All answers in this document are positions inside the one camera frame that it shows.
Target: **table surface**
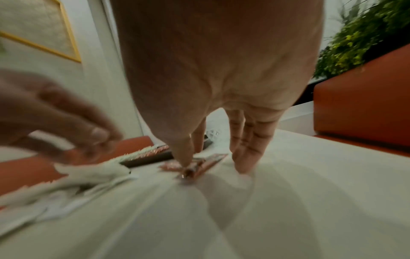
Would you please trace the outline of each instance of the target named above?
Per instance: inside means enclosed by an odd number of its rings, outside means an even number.
[[[217,143],[205,154],[228,152]],[[68,217],[0,240],[2,259],[410,258],[410,159],[277,130],[254,172],[195,184],[158,164]]]

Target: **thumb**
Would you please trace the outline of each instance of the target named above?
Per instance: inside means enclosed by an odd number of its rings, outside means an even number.
[[[191,163],[194,154],[191,136],[165,141],[165,143],[170,147],[175,160],[177,160],[183,167],[186,167]]]

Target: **candy wrapper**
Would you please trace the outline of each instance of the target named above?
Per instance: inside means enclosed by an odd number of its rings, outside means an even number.
[[[180,172],[183,179],[195,180],[224,159],[227,155],[228,154],[213,154],[205,158],[194,158],[191,164],[186,168],[182,167],[178,161],[175,160],[165,162],[159,167],[164,171]]]

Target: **gold frame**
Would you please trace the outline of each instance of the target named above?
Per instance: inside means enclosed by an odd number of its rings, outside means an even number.
[[[4,37],[4,38],[7,38],[9,40],[16,41],[18,43],[22,43],[24,45],[27,45],[27,46],[30,46],[30,47],[33,47],[33,48],[36,48],[36,49],[39,49],[39,50],[42,50],[42,51],[57,55],[57,56],[60,56],[62,58],[70,59],[72,61],[81,63],[80,53],[78,52],[77,44],[76,44],[76,41],[74,39],[73,31],[71,30],[70,22],[68,21],[68,16],[67,16],[67,13],[65,12],[64,6],[59,0],[51,0],[51,1],[59,4],[59,6],[60,6],[60,11],[61,11],[61,14],[62,14],[63,19],[64,19],[65,28],[67,29],[68,37],[70,38],[71,45],[73,46],[75,56],[69,56],[65,53],[62,53],[62,52],[58,51],[58,50],[54,50],[54,49],[48,48],[46,46],[43,46],[43,45],[28,41],[26,39],[23,39],[21,37],[15,36],[13,34],[10,34],[10,33],[4,32],[4,31],[0,31],[0,37]]]

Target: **blurred hand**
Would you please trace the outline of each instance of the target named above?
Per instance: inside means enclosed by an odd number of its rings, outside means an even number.
[[[323,0],[115,0],[138,110],[187,165],[206,116],[229,117],[235,167],[249,172],[312,77]]]
[[[64,152],[28,136],[41,130],[65,138],[90,160],[114,149],[121,133],[96,107],[33,73],[0,70],[0,146],[35,151],[69,163]]]

